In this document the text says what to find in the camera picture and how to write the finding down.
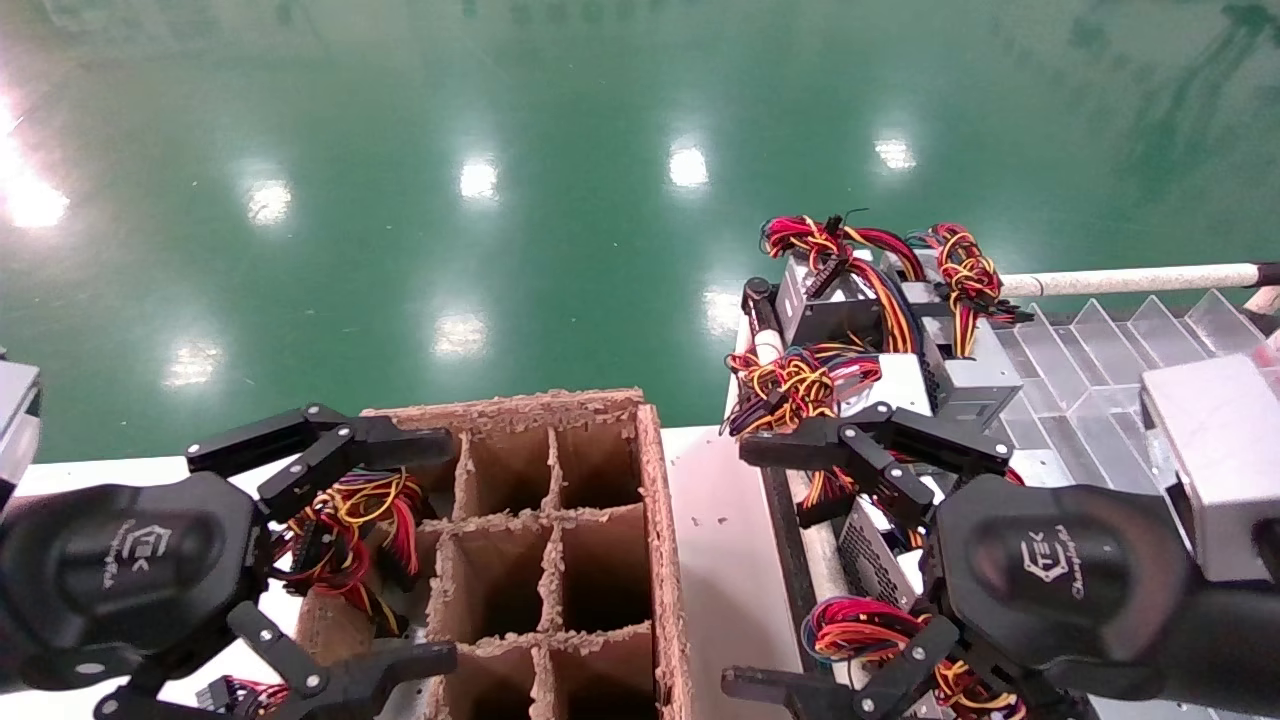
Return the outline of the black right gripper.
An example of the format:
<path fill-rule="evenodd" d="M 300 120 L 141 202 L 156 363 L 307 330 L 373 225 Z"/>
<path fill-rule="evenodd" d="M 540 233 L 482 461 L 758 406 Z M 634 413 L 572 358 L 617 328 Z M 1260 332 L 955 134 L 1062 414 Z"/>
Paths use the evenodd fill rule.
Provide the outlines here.
<path fill-rule="evenodd" d="M 934 492 L 915 465 L 954 475 L 955 489 L 972 482 L 934 511 L 934 603 L 946 616 L 803 623 L 810 656 L 873 665 L 864 687 L 732 666 L 723 693 L 795 719 L 905 719 L 925 700 L 955 719 L 1084 717 L 1091 696 L 1277 715 L 1274 587 L 1206 579 L 1157 496 L 1016 486 L 998 478 L 1011 456 L 973 421 L 890 404 L 742 436 L 748 465 L 812 474 L 795 503 L 801 528 L 868 498 L 919 530 Z"/>

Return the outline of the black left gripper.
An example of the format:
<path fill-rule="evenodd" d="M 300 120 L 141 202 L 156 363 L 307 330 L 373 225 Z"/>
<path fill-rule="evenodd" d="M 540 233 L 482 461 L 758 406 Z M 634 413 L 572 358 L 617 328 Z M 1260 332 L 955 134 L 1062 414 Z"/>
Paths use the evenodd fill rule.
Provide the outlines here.
<path fill-rule="evenodd" d="M 288 457 L 259 486 L 259 503 L 221 478 Z M 266 519 L 291 520 L 357 468 L 454 459 L 445 428 L 406 430 L 389 416 L 308 405 L 191 445 L 187 466 L 201 473 L 177 483 L 14 500 L 1 533 L 3 691 L 74 691 L 136 673 L 96 719 L 223 719 L 157 694 L 237 635 L 289 689 L 269 719 L 374 719 L 397 687 L 454 671 L 456 644 L 317 665 L 251 603 L 266 587 Z"/>

